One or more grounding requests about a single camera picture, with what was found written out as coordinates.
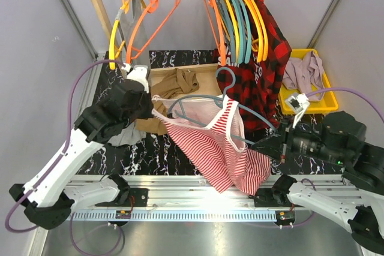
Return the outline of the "tan tank top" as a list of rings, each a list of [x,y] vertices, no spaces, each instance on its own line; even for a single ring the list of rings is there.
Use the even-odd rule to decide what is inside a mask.
[[[158,95],[160,98],[168,100],[181,94],[190,94],[198,89],[199,82],[195,72],[174,68],[164,76],[162,81],[152,86],[151,95]],[[165,125],[157,118],[138,119],[136,128],[151,134],[167,134]]]

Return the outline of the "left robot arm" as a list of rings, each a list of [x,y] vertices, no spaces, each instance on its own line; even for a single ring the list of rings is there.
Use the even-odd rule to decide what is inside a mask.
[[[69,138],[46,166],[29,182],[10,188],[28,220],[51,230],[79,209],[125,205],[130,200],[130,186],[117,174],[81,188],[67,188],[67,183],[111,138],[122,137],[136,119],[149,118],[152,108],[148,81],[128,79],[114,85],[109,97],[84,109],[70,123]]]

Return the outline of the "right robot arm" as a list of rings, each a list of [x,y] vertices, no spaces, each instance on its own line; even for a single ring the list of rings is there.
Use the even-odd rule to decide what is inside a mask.
[[[342,167],[342,177],[359,189],[362,205],[336,201],[285,174],[268,192],[255,193],[254,202],[310,209],[343,227],[363,248],[383,254],[383,148],[365,141],[366,130],[344,111],[326,115],[319,130],[284,118],[276,132],[251,147],[274,160],[307,156]]]

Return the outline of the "red white striped tank top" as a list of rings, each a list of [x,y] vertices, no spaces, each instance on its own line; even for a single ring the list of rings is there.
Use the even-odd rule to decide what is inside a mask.
[[[186,118],[172,118],[153,110],[168,134],[195,168],[219,192],[231,186],[254,195],[271,173],[268,156],[250,149],[244,141],[244,124],[238,102],[224,97],[221,107],[213,100],[184,100]]]

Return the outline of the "pink tank top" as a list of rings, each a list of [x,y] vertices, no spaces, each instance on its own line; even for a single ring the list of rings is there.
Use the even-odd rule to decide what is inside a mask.
[[[325,88],[323,84],[323,62],[313,51],[308,52],[303,59],[289,58],[283,76],[283,85],[288,90],[298,90],[302,94]]]

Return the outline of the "teal hanger with striped top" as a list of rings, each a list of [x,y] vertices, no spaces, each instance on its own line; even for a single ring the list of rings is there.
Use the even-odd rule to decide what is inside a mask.
[[[230,89],[230,88],[233,88],[234,85],[236,84],[236,76],[235,76],[235,73],[230,69],[230,68],[227,68],[227,67],[221,67],[219,68],[216,72],[215,72],[215,77],[218,76],[219,72],[220,71],[228,71],[230,73],[230,75],[232,76],[232,81],[229,85],[227,85],[225,88],[224,88],[224,91],[223,91],[223,96],[222,97],[218,97],[218,96],[212,96],[212,95],[187,95],[187,96],[183,96],[181,98],[178,98],[171,106],[170,108],[168,109],[167,111],[167,114],[170,115],[171,113],[175,113],[177,116],[179,116],[180,118],[182,119],[185,119],[185,120],[188,120],[194,124],[197,124],[199,125],[200,127],[205,127],[206,124],[204,124],[203,122],[200,122],[200,121],[197,121],[193,118],[189,118],[185,112],[185,109],[183,107],[183,104],[182,104],[182,101],[183,100],[186,100],[188,98],[207,98],[207,99],[212,99],[214,101],[214,104],[219,107],[219,108],[222,108],[223,107],[223,101],[224,101],[224,98],[225,96],[227,95],[227,91]],[[265,117],[263,117],[261,114],[259,114],[258,112],[255,112],[254,110],[242,105],[242,104],[238,104],[238,108],[240,109],[243,109],[249,113],[251,113],[252,115],[255,115],[257,118],[259,118],[262,122],[264,122],[265,124],[267,124],[268,127],[270,127],[273,131],[276,131],[276,128],[273,126],[273,124],[270,123],[270,121],[268,121]]]

